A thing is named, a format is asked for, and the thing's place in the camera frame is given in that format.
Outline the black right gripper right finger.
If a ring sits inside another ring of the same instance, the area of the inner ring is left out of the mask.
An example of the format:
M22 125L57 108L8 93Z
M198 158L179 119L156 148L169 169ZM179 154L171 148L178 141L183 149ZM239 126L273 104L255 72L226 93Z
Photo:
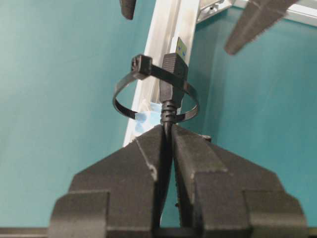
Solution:
M278 176L172 127L180 222L202 238L306 238L300 202Z

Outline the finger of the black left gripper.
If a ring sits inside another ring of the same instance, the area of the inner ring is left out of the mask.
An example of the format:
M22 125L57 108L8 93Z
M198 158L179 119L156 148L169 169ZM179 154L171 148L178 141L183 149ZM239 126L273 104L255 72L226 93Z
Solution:
M128 20L132 20L134 16L136 0L119 0L121 14Z
M281 20L295 0L250 0L236 22L224 46L234 55L266 29Z

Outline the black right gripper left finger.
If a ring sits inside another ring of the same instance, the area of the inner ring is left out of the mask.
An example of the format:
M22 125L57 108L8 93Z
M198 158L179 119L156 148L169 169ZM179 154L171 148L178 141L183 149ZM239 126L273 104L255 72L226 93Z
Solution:
M165 199L165 135L158 125L77 173L54 206L51 238L151 238Z

